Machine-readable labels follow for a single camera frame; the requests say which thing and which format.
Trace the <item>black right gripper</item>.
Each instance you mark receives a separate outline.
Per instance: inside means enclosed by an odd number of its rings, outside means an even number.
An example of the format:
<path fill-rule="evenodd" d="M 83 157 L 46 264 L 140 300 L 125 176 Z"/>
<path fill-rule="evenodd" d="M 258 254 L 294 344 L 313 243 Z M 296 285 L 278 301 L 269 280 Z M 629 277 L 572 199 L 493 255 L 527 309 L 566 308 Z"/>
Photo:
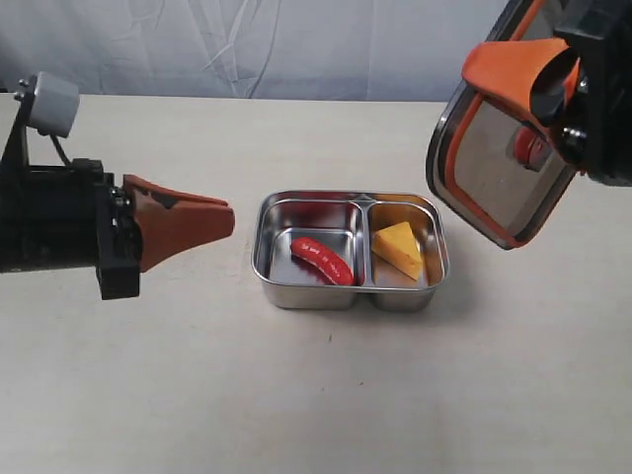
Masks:
<path fill-rule="evenodd" d="M 517 112 L 535 97 L 535 128 L 569 166 L 610 187 L 631 185 L 631 3 L 570 1 L 555 39 L 488 41 L 461 75 Z"/>

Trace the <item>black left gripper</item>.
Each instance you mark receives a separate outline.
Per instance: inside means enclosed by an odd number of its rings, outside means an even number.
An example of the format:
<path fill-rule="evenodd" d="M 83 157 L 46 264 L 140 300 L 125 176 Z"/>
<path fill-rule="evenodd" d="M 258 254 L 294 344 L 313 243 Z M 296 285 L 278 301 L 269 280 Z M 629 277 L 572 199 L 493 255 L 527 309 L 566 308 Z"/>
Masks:
<path fill-rule="evenodd" d="M 224 200 L 125 174 L 123 189 L 98 160 L 69 166 L 1 165 L 1 272 L 93 268 L 104 300 L 132 298 L 167 259 L 232 235 Z"/>

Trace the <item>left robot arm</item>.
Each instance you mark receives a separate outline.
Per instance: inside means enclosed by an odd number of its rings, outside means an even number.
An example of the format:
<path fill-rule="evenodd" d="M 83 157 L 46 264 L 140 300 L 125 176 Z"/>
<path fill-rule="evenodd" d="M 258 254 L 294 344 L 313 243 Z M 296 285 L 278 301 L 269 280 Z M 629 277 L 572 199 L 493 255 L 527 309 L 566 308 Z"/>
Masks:
<path fill-rule="evenodd" d="M 21 80 L 1 156 L 1 271 L 92 268 L 105 300 L 138 296 L 140 277 L 190 249 L 232 235 L 224 200 L 164 188 L 101 161 L 69 159 L 80 93 L 40 72 Z"/>

